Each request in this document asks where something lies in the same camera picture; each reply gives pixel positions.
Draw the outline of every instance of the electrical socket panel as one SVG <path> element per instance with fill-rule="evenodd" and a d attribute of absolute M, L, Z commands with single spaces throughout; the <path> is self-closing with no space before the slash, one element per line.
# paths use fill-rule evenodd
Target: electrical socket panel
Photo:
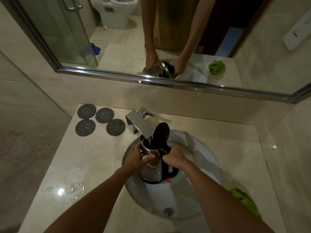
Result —
<path fill-rule="evenodd" d="M 294 50 L 310 34 L 311 8 L 298 20 L 282 40 L 288 50 Z"/>

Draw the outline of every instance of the toilet seat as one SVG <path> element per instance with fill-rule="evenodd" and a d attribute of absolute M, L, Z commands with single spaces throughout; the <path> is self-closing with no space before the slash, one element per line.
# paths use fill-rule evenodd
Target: toilet seat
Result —
<path fill-rule="evenodd" d="M 131 6 L 138 3 L 138 0 L 110 0 L 112 4 L 119 6 Z"/>

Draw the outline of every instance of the toilet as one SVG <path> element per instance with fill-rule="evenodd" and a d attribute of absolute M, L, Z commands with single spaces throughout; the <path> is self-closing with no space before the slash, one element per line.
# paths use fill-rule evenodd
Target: toilet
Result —
<path fill-rule="evenodd" d="M 100 13 L 103 26 L 126 29 L 130 13 L 138 0 L 91 0 L 91 4 Z"/>

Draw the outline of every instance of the white sink basin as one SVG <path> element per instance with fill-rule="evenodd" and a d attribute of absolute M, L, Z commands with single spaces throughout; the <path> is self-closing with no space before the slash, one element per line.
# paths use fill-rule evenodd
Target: white sink basin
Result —
<path fill-rule="evenodd" d="M 139 138 L 136 139 L 128 147 L 123 162 L 131 147 L 139 141 Z M 195 137 L 171 130 L 168 145 L 179 146 L 189 160 L 221 184 L 221 172 L 216 159 L 211 151 Z M 147 184 L 137 174 L 127 180 L 125 187 L 139 206 L 158 217 L 174 220 L 181 232 L 193 232 L 194 225 L 197 226 L 196 232 L 209 232 L 194 188 L 184 172 L 179 171 L 178 175 L 171 179 L 171 183 L 163 181 L 160 184 Z M 173 210 L 171 216 L 166 215 L 166 208 Z"/>

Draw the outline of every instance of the faucet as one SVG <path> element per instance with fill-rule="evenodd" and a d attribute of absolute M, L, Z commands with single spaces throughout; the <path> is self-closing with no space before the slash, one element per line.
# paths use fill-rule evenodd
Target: faucet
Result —
<path fill-rule="evenodd" d="M 153 127 L 144 120 L 147 115 L 152 117 L 156 116 L 154 113 L 151 113 L 146 108 L 142 107 L 138 111 L 131 111 L 125 116 L 125 118 L 127 121 L 127 127 L 133 134 L 138 130 L 148 140 L 152 136 Z"/>

